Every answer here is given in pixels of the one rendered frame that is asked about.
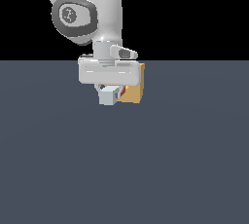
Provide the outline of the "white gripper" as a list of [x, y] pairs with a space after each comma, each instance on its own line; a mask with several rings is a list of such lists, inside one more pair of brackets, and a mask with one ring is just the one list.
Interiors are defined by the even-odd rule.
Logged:
[[121, 97], [122, 86], [138, 86], [141, 82], [140, 63], [134, 60], [116, 60], [112, 66], [103, 66], [98, 59], [79, 58], [78, 65], [79, 81], [82, 84], [95, 84], [102, 105], [116, 103]]

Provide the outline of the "tan wooden box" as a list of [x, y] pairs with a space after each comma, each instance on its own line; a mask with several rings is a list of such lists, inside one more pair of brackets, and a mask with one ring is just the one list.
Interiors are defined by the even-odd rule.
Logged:
[[143, 96], [144, 90], [144, 70], [145, 64], [140, 64], [140, 72], [141, 72], [141, 82], [138, 86], [126, 86], [125, 93], [121, 98], [119, 98], [120, 102], [131, 102], [131, 103], [139, 103]]

